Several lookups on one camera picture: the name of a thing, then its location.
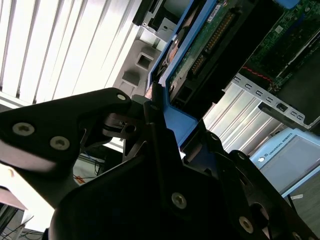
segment rectangular hole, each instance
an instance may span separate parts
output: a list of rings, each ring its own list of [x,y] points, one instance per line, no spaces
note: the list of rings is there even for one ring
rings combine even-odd
[[[259,91],[259,90],[258,90],[258,91],[256,91],[255,93],[256,93],[257,95],[259,95],[260,97],[261,97],[261,96],[262,96],[262,94],[263,94],[263,93],[262,93],[261,91]]]
[[[288,107],[282,104],[281,102],[276,105],[276,108],[279,109],[281,112],[285,112],[288,109]]]
[[[136,63],[138,66],[140,66],[141,68],[148,70],[149,69],[149,65],[152,62],[152,60],[148,57],[146,57],[145,55],[141,54],[140,59],[138,60],[138,62]]]
[[[184,86],[183,89],[181,90],[181,92],[179,93],[178,98],[183,101],[187,101],[187,99],[191,93],[192,93],[192,90],[190,88]]]
[[[238,78],[237,76],[234,77],[234,80],[237,81],[238,83],[240,83],[241,79]]]
[[[251,89],[251,88],[252,88],[252,86],[251,86],[250,84],[248,84],[248,83],[245,85],[245,87],[246,87],[247,89]]]
[[[271,103],[273,101],[273,99],[271,97],[267,97],[266,100]]]

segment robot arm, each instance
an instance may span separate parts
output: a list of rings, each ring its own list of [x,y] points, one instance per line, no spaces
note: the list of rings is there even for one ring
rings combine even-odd
[[[226,153],[202,122],[181,161],[161,92],[153,83],[151,101],[136,102],[107,88],[0,113],[2,172],[54,211],[50,240],[317,239],[250,159]],[[112,137],[125,139],[122,164],[77,187],[79,153]],[[7,188],[22,199],[17,185]]]

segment silver screw head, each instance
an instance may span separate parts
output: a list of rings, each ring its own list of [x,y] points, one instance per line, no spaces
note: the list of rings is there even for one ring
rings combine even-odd
[[[54,136],[50,140],[50,146],[55,150],[64,151],[70,147],[70,142],[64,136]]]
[[[242,160],[245,160],[246,157],[244,156],[244,154],[242,152],[238,152],[238,156],[239,158],[241,158]]]
[[[187,206],[187,200],[179,192],[172,193],[171,200],[178,209],[185,209]]]
[[[239,217],[239,223],[247,233],[252,234],[254,232],[254,227],[245,216]]]
[[[120,100],[126,100],[126,97],[123,96],[122,94],[118,94],[117,97],[118,97],[118,99],[120,99]]]
[[[20,136],[29,136],[35,132],[35,128],[29,123],[19,122],[13,125],[12,131]]]
[[[302,240],[302,238],[299,236],[299,234],[296,233],[295,231],[292,232],[292,235],[293,235],[295,240]]]

